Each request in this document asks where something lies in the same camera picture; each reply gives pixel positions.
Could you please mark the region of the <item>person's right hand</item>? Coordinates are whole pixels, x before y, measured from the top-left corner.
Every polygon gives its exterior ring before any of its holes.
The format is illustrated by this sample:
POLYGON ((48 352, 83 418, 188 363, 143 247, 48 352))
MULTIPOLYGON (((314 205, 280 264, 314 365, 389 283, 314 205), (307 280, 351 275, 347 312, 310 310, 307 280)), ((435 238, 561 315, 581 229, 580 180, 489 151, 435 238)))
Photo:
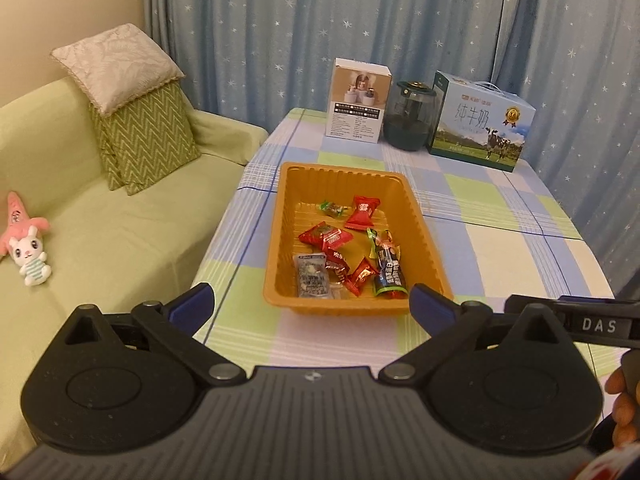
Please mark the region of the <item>person's right hand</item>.
POLYGON ((639 439, 639 431, 634 426, 634 418, 639 408, 639 385, 634 386, 634 393, 629 393, 623 370, 614 370, 604 384, 607 394, 615 394, 612 408, 612 419, 615 422, 612 441, 615 446, 623 446, 639 439))

